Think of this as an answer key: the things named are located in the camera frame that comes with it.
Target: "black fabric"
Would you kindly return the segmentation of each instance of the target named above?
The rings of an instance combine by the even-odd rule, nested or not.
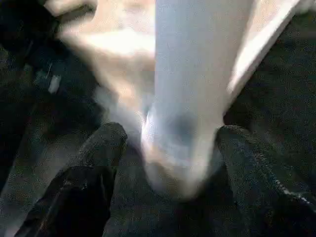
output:
[[[13,163],[32,108],[33,70],[0,47],[0,192]]]
[[[0,235],[17,231],[61,168],[76,160],[98,125],[93,115],[60,96],[36,93],[25,133],[0,196]]]
[[[316,235],[316,198],[283,157],[238,126],[220,128],[216,142],[250,236]]]
[[[77,161],[52,180],[16,236],[100,236],[110,216],[115,173],[126,140],[116,123],[94,132]]]

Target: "white cylindrical object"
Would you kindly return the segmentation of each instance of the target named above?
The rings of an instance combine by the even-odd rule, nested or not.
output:
[[[214,134],[252,3],[156,1],[155,99],[142,129],[154,189],[191,198],[215,171]]]

